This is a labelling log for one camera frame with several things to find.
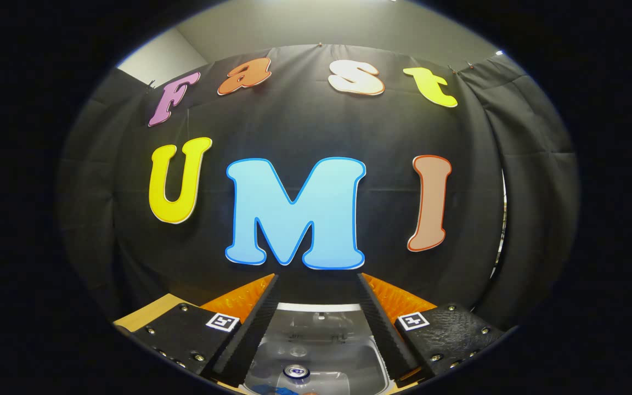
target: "sink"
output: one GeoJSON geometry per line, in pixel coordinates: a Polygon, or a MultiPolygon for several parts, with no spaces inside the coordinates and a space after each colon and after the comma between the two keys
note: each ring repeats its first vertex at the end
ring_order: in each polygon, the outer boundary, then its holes
{"type": "Polygon", "coordinates": [[[241,388],[273,395],[377,395],[393,386],[357,304],[280,303],[241,388]],[[306,367],[307,380],[284,375],[288,365],[306,367]]]}

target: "white wall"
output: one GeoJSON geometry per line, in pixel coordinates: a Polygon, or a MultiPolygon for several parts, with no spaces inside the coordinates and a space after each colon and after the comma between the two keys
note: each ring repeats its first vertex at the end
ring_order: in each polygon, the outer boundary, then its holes
{"type": "Polygon", "coordinates": [[[153,87],[157,87],[206,63],[182,33],[173,27],[138,48],[117,67],[145,83],[155,80],[153,87]]]}

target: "stainless steel sink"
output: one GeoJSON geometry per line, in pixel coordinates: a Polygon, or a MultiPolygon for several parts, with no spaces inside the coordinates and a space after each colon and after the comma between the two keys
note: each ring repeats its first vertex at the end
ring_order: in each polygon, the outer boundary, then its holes
{"type": "Polygon", "coordinates": [[[280,303],[243,390],[258,395],[279,394],[280,388],[298,395],[377,395],[392,386],[359,305],[280,303]],[[309,370],[308,379],[284,374],[294,364],[309,370]]]}

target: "ceiling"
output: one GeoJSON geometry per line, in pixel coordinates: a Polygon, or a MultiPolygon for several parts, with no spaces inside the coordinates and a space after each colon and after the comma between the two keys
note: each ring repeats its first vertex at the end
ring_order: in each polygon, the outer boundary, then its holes
{"type": "Polygon", "coordinates": [[[228,0],[186,19],[177,30],[208,63],[321,42],[391,50],[461,69],[499,50],[407,0],[228,0]]]}

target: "yellow letter u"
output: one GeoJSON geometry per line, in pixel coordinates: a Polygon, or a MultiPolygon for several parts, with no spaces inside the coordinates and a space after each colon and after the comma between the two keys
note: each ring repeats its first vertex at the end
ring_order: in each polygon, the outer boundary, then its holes
{"type": "Polygon", "coordinates": [[[196,205],[201,158],[209,148],[211,148],[211,139],[208,137],[194,138],[182,147],[182,152],[187,158],[180,197],[174,202],[168,201],[165,197],[165,180],[170,159],[175,156],[177,147],[163,145],[153,152],[153,170],[150,172],[148,200],[150,200],[150,209],[153,214],[162,222],[180,223],[190,217],[196,205]]]}

